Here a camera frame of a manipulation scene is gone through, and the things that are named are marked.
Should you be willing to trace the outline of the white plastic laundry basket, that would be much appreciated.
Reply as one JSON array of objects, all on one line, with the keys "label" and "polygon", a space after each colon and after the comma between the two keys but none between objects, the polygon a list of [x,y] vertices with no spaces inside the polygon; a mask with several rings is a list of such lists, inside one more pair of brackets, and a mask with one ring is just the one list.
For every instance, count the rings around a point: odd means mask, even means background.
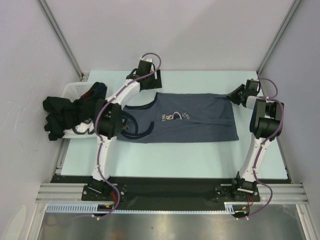
[{"label": "white plastic laundry basket", "polygon": [[93,85],[93,82],[73,82],[67,84],[63,91],[61,98],[69,99],[71,102],[80,99],[80,97],[87,92]]}]

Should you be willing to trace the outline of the aluminium frame post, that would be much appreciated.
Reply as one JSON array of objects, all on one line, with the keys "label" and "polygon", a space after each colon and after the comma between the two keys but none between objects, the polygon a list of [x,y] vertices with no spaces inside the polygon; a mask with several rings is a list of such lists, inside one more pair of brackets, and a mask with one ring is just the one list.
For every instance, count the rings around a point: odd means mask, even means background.
[{"label": "aluminium frame post", "polygon": [[51,27],[54,35],[56,36],[62,50],[64,51],[68,61],[70,62],[73,70],[75,71],[75,73],[77,74],[79,79],[82,80],[84,77],[84,73],[81,70],[80,65],[79,65],[78,61],[76,60],[74,53],[73,53],[70,45],[68,44],[68,41],[65,38],[65,36],[59,26],[59,23],[57,22],[49,4],[47,3],[46,0],[36,0],[36,2],[39,5],[44,17],[48,21],[49,26]]},{"label": "aluminium frame post", "polygon": [[294,0],[286,13],[282,23],[280,24],[280,27],[278,28],[267,52],[265,53],[261,63],[259,64],[259,67],[256,70],[257,76],[259,77],[264,69],[266,68],[268,62],[272,58],[276,48],[278,47],[279,43],[281,42],[282,38],[284,37],[287,29],[289,28],[293,18],[295,17],[297,11],[299,10],[300,6],[304,0]]}]

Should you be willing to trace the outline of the blue printed tank top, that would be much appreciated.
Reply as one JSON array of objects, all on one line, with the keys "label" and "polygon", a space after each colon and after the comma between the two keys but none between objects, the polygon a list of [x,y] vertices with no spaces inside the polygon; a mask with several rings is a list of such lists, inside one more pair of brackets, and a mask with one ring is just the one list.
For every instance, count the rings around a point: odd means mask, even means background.
[{"label": "blue printed tank top", "polygon": [[126,105],[120,141],[153,143],[216,143],[238,141],[230,100],[221,94],[156,93],[140,106]]}]

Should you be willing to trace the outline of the dark navy red garment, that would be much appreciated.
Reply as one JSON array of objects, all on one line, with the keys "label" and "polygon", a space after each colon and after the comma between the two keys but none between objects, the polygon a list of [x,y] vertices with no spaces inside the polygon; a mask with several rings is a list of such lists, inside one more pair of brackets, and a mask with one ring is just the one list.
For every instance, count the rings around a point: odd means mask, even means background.
[{"label": "dark navy red garment", "polygon": [[105,99],[108,87],[103,82],[95,82],[92,87],[85,92],[80,99],[84,101]]}]

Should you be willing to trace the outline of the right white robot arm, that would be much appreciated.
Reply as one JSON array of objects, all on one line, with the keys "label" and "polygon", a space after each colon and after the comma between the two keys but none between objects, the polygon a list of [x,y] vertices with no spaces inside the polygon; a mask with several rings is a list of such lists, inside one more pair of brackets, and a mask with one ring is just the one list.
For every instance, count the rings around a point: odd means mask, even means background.
[{"label": "right white robot arm", "polygon": [[230,195],[236,201],[244,201],[258,192],[258,173],[266,151],[283,128],[284,104],[276,99],[278,88],[273,96],[259,96],[261,82],[248,79],[227,95],[236,105],[252,110],[249,123],[251,142],[246,159],[232,180]]}]

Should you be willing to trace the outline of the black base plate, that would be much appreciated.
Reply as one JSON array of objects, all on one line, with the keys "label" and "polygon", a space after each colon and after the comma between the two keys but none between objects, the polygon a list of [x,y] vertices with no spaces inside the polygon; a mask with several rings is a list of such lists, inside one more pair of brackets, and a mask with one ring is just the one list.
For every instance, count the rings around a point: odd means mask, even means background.
[{"label": "black base plate", "polygon": [[230,178],[168,178],[168,177],[115,177],[108,180],[118,189],[96,184],[91,176],[64,176],[55,174],[51,183],[86,184],[99,192],[99,197],[119,201],[120,210],[222,210],[224,202],[247,205],[260,200],[258,191],[246,200],[231,197]]}]

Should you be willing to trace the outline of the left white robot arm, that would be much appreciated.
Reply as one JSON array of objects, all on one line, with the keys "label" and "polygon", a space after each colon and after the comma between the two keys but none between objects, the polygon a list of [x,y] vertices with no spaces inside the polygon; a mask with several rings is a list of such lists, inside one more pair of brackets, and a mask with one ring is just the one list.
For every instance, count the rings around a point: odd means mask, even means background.
[{"label": "left white robot arm", "polygon": [[141,57],[138,67],[131,71],[123,85],[106,100],[99,100],[96,104],[94,133],[97,136],[97,155],[91,176],[96,183],[93,194],[100,200],[107,199],[111,190],[119,192],[108,181],[110,175],[106,173],[106,164],[111,147],[123,130],[123,108],[140,91],[162,87],[161,63],[160,60],[159,65],[155,66],[152,58]]}]

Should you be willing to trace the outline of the left aluminium frame post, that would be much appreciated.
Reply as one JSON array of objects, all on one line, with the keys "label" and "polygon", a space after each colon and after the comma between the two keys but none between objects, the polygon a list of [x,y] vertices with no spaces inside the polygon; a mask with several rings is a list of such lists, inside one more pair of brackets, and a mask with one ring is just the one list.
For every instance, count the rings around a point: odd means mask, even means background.
[{"label": "left aluminium frame post", "polygon": [[75,71],[75,73],[77,74],[79,79],[82,80],[84,77],[84,73],[81,70],[80,65],[79,65],[78,61],[76,60],[74,53],[73,53],[70,45],[68,44],[68,41],[65,38],[65,36],[59,26],[59,23],[57,22],[49,4],[47,3],[46,0],[36,0],[36,2],[39,5],[44,17],[48,21],[49,26],[51,27],[54,35],[56,36],[62,50],[64,51],[68,61],[70,62],[73,70]]}]

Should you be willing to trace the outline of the black tank top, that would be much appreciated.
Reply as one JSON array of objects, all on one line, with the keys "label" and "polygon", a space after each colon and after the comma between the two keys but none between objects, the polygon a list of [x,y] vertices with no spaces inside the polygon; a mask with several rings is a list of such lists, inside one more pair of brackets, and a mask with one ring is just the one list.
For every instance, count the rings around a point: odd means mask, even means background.
[{"label": "black tank top", "polygon": [[43,109],[48,113],[44,130],[50,141],[63,138],[65,130],[95,117],[98,98],[80,98],[70,101],[67,98],[48,96],[43,102]]}]

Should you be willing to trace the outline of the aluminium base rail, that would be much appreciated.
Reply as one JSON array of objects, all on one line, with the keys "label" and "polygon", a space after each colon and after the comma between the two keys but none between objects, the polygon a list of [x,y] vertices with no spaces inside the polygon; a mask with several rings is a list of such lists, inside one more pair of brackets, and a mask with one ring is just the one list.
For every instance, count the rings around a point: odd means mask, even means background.
[{"label": "aluminium base rail", "polygon": [[[259,184],[256,203],[264,204],[273,195],[271,204],[308,204],[308,198],[303,185],[300,184],[270,184],[269,187]],[[111,196],[99,197],[100,193],[92,190],[84,183],[43,183],[40,185],[36,203],[109,203]]]}]

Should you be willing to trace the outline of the right aluminium frame post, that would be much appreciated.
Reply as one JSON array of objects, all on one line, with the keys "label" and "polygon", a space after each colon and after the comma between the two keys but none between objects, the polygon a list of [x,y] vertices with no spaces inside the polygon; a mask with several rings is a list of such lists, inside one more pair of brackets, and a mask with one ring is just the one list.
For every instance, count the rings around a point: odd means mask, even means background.
[{"label": "right aluminium frame post", "polygon": [[282,23],[280,24],[280,27],[278,28],[267,52],[265,53],[261,63],[259,64],[259,67],[256,70],[257,76],[259,77],[264,69],[266,68],[268,62],[272,58],[276,48],[278,47],[279,43],[281,42],[282,38],[284,37],[287,29],[289,28],[293,18],[295,17],[297,11],[299,10],[300,6],[304,0],[294,0],[286,13]]}]

